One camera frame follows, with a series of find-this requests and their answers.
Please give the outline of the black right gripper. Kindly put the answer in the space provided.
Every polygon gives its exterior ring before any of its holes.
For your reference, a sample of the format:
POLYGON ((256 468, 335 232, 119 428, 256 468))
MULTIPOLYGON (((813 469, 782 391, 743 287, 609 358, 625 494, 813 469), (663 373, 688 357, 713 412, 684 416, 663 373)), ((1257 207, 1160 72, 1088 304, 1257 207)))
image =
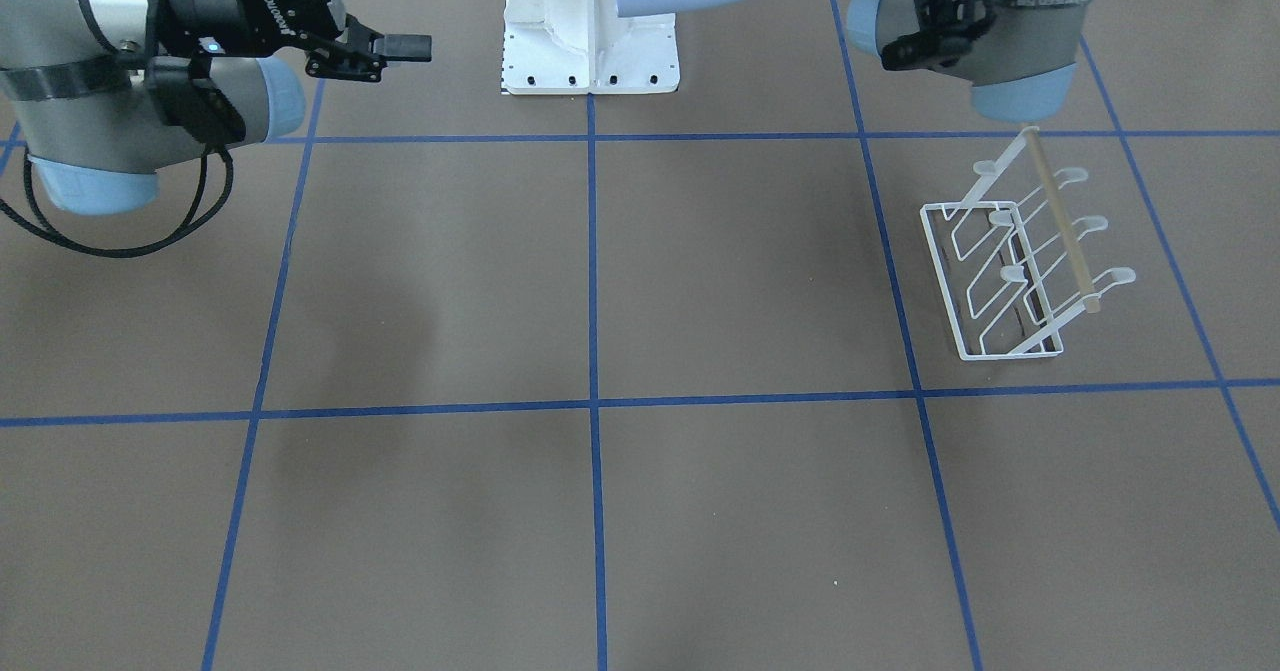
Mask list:
POLYGON ((160 0, 160 47, 180 59, 306 53, 317 79, 378 83, 393 61, 431 61, 433 37, 383 35, 334 12, 334 0, 160 0))

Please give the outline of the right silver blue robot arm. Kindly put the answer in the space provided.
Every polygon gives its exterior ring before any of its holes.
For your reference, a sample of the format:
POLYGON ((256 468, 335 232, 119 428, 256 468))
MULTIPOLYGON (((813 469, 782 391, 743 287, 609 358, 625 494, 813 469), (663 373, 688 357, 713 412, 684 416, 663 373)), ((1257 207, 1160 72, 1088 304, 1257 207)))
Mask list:
POLYGON ((303 125, 315 79, 375 83, 428 61, 428 36, 385 36, 342 0, 3 0, 3 97, 35 170, 70 214, 127 214, 161 169, 303 125))

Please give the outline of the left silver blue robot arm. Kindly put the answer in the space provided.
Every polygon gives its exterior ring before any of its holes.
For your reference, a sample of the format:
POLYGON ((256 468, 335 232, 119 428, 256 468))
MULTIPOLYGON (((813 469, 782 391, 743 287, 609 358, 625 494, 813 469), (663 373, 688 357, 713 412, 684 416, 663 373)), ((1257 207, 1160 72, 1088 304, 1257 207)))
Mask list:
POLYGON ((964 79, 975 111, 1034 125, 1066 100, 1093 0, 850 0, 845 29, 884 70, 964 79))

